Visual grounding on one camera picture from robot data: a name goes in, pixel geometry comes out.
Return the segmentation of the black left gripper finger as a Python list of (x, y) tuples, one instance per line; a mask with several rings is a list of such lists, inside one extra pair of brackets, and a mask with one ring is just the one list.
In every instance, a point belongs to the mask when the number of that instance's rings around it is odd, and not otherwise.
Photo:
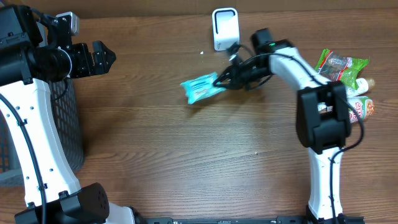
[(116, 54), (107, 48), (102, 41), (93, 42), (93, 58), (95, 62), (115, 62)]
[(92, 75), (103, 75), (108, 73), (112, 64), (115, 61), (116, 61), (115, 59), (106, 59), (106, 60), (94, 59)]

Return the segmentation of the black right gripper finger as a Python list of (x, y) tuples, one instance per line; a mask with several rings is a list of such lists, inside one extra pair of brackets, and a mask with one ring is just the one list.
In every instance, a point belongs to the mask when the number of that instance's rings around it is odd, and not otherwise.
[(214, 80), (214, 85), (230, 85), (236, 76), (236, 67), (227, 67), (217, 78)]
[(225, 88), (227, 90), (236, 90), (236, 86), (233, 83), (214, 82), (213, 86), (217, 88)]

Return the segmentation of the teal foil packet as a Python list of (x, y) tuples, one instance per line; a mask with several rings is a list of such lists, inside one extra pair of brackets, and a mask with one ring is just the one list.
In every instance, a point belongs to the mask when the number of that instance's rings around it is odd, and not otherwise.
[(225, 91), (226, 88), (216, 87), (213, 85), (213, 82), (217, 78), (218, 74), (213, 72), (181, 83), (180, 85), (185, 90), (185, 96), (188, 98), (188, 104), (192, 105), (197, 101), (212, 97)]

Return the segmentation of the green snack bag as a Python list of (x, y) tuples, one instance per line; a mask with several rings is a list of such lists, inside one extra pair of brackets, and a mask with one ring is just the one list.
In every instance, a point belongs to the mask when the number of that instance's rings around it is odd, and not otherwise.
[(333, 82), (340, 81), (347, 87), (357, 90), (358, 73), (368, 63), (369, 59), (344, 57), (330, 49), (324, 49), (315, 70)]

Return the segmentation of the white conditioner tube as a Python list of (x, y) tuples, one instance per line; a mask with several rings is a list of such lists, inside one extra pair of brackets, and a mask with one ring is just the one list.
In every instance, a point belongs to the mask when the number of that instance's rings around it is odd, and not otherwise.
[[(346, 95), (347, 98), (353, 98), (355, 96), (359, 96), (367, 93), (372, 90), (375, 86), (375, 81), (372, 78), (357, 78), (356, 79), (357, 89), (346, 86)], [(319, 112), (328, 112), (333, 109), (332, 106), (327, 106), (325, 103), (318, 104)]]

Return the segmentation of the green cup noodles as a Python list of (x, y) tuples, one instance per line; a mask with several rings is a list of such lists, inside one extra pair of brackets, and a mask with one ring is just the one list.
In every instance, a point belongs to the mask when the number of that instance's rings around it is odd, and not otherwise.
[(374, 114), (374, 102), (367, 96), (349, 98), (348, 103), (357, 111), (362, 120)]

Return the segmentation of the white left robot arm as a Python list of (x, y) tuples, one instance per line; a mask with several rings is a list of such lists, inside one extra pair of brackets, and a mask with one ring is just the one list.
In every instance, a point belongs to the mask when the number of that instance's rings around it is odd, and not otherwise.
[(75, 14), (44, 14), (24, 5), (1, 9), (1, 112), (24, 177), (26, 209), (17, 223), (139, 222), (131, 207), (108, 200), (103, 186), (82, 187), (63, 151), (49, 85), (108, 73), (115, 53), (101, 41), (74, 44)]

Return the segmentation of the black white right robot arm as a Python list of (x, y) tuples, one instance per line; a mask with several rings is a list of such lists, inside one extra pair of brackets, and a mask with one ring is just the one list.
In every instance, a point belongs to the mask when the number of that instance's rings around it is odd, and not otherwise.
[(351, 134), (350, 105), (342, 83), (316, 73), (288, 40), (274, 41), (269, 29), (256, 31), (252, 57), (243, 60), (242, 45), (227, 49), (231, 65), (214, 81), (228, 90), (250, 89), (251, 84), (277, 75), (297, 94), (295, 128), (310, 161), (310, 198), (306, 223), (354, 223), (340, 202), (340, 162)]

